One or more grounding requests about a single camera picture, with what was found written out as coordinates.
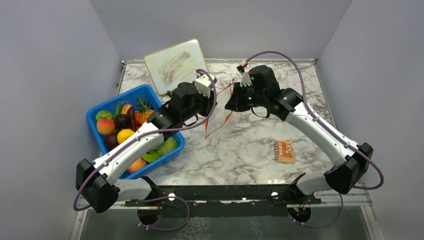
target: white connector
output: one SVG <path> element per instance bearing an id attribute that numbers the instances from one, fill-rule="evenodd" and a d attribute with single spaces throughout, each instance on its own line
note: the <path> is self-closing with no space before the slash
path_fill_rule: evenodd
<path id="1" fill-rule="evenodd" d="M 197 78 L 200 78 L 202 74 L 200 72 L 194 71 L 194 75 L 196 75 Z"/>
<path id="2" fill-rule="evenodd" d="M 217 78 L 210 73 L 209 75 L 212 77 L 213 81 L 216 83 Z M 203 96 L 206 96 L 208 98 L 211 97 L 212 83 L 209 80 L 209 77 L 206 76 L 206 74 L 203 74 L 202 76 L 196 78 L 196 80 L 194 80 L 194 86 L 197 88 L 197 91 Z"/>
<path id="3" fill-rule="evenodd" d="M 241 77 L 240 86 L 247 87 L 251 85 L 252 85 L 251 76 L 249 76 L 249 72 L 245 71 L 243 73 L 243 76 Z"/>

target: white wall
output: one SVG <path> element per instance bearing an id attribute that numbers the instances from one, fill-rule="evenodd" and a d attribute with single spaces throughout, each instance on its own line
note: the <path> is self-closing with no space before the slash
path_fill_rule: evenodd
<path id="1" fill-rule="evenodd" d="M 422 0 L 353 0 L 318 62 L 337 126 L 369 142 L 385 173 L 370 194 L 387 240 L 424 234 L 423 10 Z"/>
<path id="2" fill-rule="evenodd" d="M 88 0 L 0 3 L 0 239 L 68 239 L 76 164 L 99 150 L 86 112 L 120 58 Z"/>
<path id="3" fill-rule="evenodd" d="M 198 38 L 206 58 L 318 58 L 351 0 L 91 0 L 119 56 Z"/>

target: marble surface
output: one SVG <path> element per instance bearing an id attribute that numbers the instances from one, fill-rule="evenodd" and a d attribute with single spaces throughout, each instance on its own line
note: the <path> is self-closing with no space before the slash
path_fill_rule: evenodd
<path id="1" fill-rule="evenodd" d="M 215 74 L 218 90 L 232 79 L 240 81 L 238 62 L 209 63 L 208 70 Z M 288 62 L 255 62 L 271 67 L 280 88 L 293 88 L 301 93 L 301 84 L 295 68 Z M 331 116 L 312 62 L 299 63 L 305 80 L 308 102 L 329 123 Z M 153 86 L 144 64 L 128 64 L 120 93 L 141 84 Z M 162 102 L 168 96 L 159 96 Z M 255 110 L 265 116 L 264 109 Z M 332 166 L 329 158 L 300 130 L 282 122 L 276 116 L 260 118 L 250 111 L 234 112 L 223 128 L 205 139 L 205 127 L 182 131 L 185 147 L 168 164 L 150 172 L 157 185 L 245 185 L 286 184 L 302 173 L 312 173 Z M 295 163 L 274 160 L 276 140 L 293 141 Z"/>

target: blue plastic basket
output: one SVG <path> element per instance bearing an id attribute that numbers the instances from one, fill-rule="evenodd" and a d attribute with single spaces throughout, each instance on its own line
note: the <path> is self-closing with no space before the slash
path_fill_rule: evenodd
<path id="1" fill-rule="evenodd" d="M 118 96 L 116 96 L 116 97 L 114 97 L 110 100 L 107 100 L 107 101 L 93 107 L 92 109 L 90 109 L 87 112 L 88 125 L 90 126 L 90 128 L 91 128 L 91 130 L 94 134 L 94 137 L 97 141 L 98 146 L 100 147 L 100 151 L 101 151 L 102 154 L 108 153 L 109 149 L 103 143 L 104 136 L 101 135 L 97 131 L 96 114 L 100 111 L 103 111 L 103 110 L 107 110 L 107 111 L 109 111 L 113 114 L 115 112 L 115 107 L 117 106 L 117 104 L 124 102 L 124 101 L 127 101 L 129 104 L 134 106 L 135 104 L 137 104 L 136 97 L 141 97 L 143 99 L 147 97 L 147 102 L 152 104 L 152 107 L 155 110 L 159 109 L 162 105 L 161 101 L 156 96 L 156 94 L 153 91 L 151 86 L 140 85 L 138 87 L 135 87 L 135 88 L 133 88 L 129 91 L 122 93 L 121 95 L 118 95 Z M 134 172 L 133 174 L 130 174 L 127 171 L 124 172 L 120 176 L 120 179 L 137 179 L 141 176 L 146 175 L 147 173 L 156 169 L 157 167 L 166 164 L 167 162 L 169 162 L 170 160 L 172 160 L 173 158 L 178 156 L 180 154 L 181 150 L 183 150 L 184 145 L 186 144 L 186 141 L 184 140 L 183 135 L 181 135 L 181 133 L 179 133 L 179 132 L 174 134 L 174 136 L 172 136 L 172 137 L 178 143 L 178 147 L 176 149 L 174 149 L 173 151 L 169 152 L 168 154 L 160 157 L 159 159 L 155 160 L 154 162 L 147 164 L 145 167 L 143 167 L 142 169 L 140 169 L 137 172 Z"/>

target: black base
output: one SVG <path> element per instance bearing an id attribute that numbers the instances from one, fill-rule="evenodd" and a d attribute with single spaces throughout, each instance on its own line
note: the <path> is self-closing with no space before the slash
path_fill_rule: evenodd
<path id="1" fill-rule="evenodd" d="M 80 189 L 83 182 L 95 170 L 93 163 L 87 159 L 76 165 L 75 188 Z M 118 199 L 120 189 L 106 181 L 107 176 L 96 173 L 82 191 L 82 196 L 92 206 L 96 213 L 108 210 Z"/>
<path id="2" fill-rule="evenodd" d="M 305 209 L 303 209 L 302 207 L 296 207 L 296 208 L 289 208 L 288 214 L 290 214 L 290 216 L 294 218 L 296 221 L 300 223 L 305 223 L 311 218 L 312 212 L 311 212 L 311 208 L 309 207 L 306 207 Z"/>
<path id="3" fill-rule="evenodd" d="M 365 142 L 357 147 L 368 158 L 372 157 L 374 150 L 368 143 Z M 356 152 L 352 156 L 346 156 L 345 159 L 346 162 L 342 165 L 334 166 L 324 173 L 328 185 L 341 194 L 349 193 L 359 179 L 368 171 L 368 166 L 370 165 L 365 158 Z"/>
<path id="4" fill-rule="evenodd" d="M 170 193 L 188 201 L 191 217 L 251 217 L 272 216 L 287 217 L 287 205 L 320 204 L 321 200 L 313 194 L 301 199 L 292 197 L 289 184 L 270 185 L 188 185 L 188 186 L 152 186 L 152 194 L 147 198 L 165 197 Z M 242 201 L 223 203 L 221 201 Z M 157 206 L 158 202 L 143 203 L 127 201 L 127 207 Z M 179 200 L 160 201 L 161 218 L 184 218 L 187 216 L 186 206 Z M 138 210 L 140 216 L 151 215 L 152 210 Z"/>

